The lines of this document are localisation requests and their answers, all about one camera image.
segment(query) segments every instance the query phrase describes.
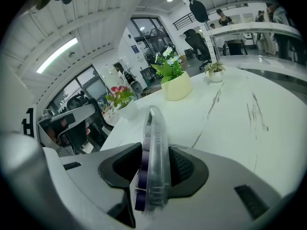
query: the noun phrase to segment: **fluorescent light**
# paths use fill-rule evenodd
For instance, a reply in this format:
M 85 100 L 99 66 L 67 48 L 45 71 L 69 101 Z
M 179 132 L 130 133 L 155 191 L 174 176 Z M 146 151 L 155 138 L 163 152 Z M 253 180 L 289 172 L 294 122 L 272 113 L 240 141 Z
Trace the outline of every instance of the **fluorescent light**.
M 66 49 L 69 49 L 71 46 L 76 44 L 78 42 L 77 38 L 74 38 L 70 40 L 68 43 L 64 44 L 61 48 L 59 48 L 56 52 L 54 52 L 36 71 L 37 73 L 42 73 L 47 66 L 49 66 L 56 57 L 58 57 L 60 54 L 62 54 Z

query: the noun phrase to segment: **black vent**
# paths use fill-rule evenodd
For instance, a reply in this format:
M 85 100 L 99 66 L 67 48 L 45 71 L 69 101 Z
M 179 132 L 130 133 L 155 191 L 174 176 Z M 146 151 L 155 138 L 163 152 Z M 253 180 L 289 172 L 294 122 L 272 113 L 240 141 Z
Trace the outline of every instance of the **black vent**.
M 193 163 L 172 149 L 169 150 L 169 162 L 171 167 L 172 186 L 183 182 L 193 174 Z
M 265 213 L 269 209 L 268 206 L 249 186 L 247 185 L 237 186 L 235 187 L 235 191 L 239 195 L 245 208 L 248 210 L 253 220 L 260 217 L 263 213 Z

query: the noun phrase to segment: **window frame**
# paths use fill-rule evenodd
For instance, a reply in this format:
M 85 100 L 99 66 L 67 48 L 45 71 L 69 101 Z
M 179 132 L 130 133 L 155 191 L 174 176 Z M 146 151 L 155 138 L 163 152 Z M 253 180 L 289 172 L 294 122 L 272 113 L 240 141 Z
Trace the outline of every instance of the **window frame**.
M 97 76 L 94 76 L 93 78 L 91 78 L 89 81 L 87 81 L 84 85 L 81 85 L 80 81 L 78 80 L 78 77 L 84 73 L 85 71 L 87 71 L 88 69 L 90 68 L 93 68 L 93 70 L 97 73 Z M 89 85 L 91 85 L 92 83 L 94 83 L 95 81 L 97 80 L 101 80 L 102 83 L 106 86 L 106 90 L 107 92 L 110 92 L 110 89 L 108 88 L 108 86 L 106 85 L 106 83 L 103 81 L 103 79 L 100 77 L 100 75 L 98 74 L 97 70 L 95 69 L 95 67 L 91 64 L 89 67 L 87 67 L 86 69 L 84 69 L 83 71 L 81 71 L 78 75 L 74 76 L 57 94 L 56 96 L 49 102 L 48 106 L 46 107 L 46 109 L 49 109 L 50 106 L 52 106 L 52 108 L 54 110 L 56 110 L 56 113 L 55 115 L 59 115 L 60 113 L 57 111 L 57 106 L 56 104 L 54 103 L 54 100 L 58 97 L 58 95 L 71 83 L 73 82 L 74 80 L 77 81 L 79 87 L 81 88 L 81 90 L 87 95 L 87 97 L 89 99 L 92 98 L 92 96 L 89 94 L 89 92 L 86 90 L 86 87 L 88 87 Z

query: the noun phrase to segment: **black railing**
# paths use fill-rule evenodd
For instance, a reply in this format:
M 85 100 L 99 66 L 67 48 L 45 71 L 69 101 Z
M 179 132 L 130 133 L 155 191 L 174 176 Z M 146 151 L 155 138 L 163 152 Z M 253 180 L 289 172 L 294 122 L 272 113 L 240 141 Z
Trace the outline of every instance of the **black railing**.
M 192 13 L 189 13 L 183 16 L 182 18 L 180 18 L 179 20 L 175 21 L 173 25 L 176 27 L 177 30 L 179 30 L 182 27 L 193 23 L 194 21 L 196 21 L 194 15 Z
M 242 4 L 237 4 L 237 5 L 234 5 L 234 6 L 228 6 L 225 5 L 225 7 L 222 9 L 223 11 L 224 10 L 230 10 L 230 9 L 235 9 L 235 8 L 240 8 L 240 7 L 248 7 L 248 4 L 247 3 L 242 3 Z M 177 31 L 179 29 L 181 29 L 182 27 L 188 25 L 188 24 L 191 24 L 193 23 L 194 21 L 196 21 L 194 15 L 192 13 L 189 13 L 183 17 L 181 17 L 179 20 L 175 21 L 173 23 L 173 25 L 176 27 Z

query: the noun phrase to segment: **yellow flower pot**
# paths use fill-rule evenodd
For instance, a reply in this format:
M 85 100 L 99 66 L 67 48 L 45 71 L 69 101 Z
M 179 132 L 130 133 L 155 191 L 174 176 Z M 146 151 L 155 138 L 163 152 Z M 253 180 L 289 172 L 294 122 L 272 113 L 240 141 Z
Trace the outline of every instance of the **yellow flower pot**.
M 186 97 L 193 89 L 191 80 L 186 71 L 171 81 L 161 84 L 164 97 L 169 101 L 179 101 Z

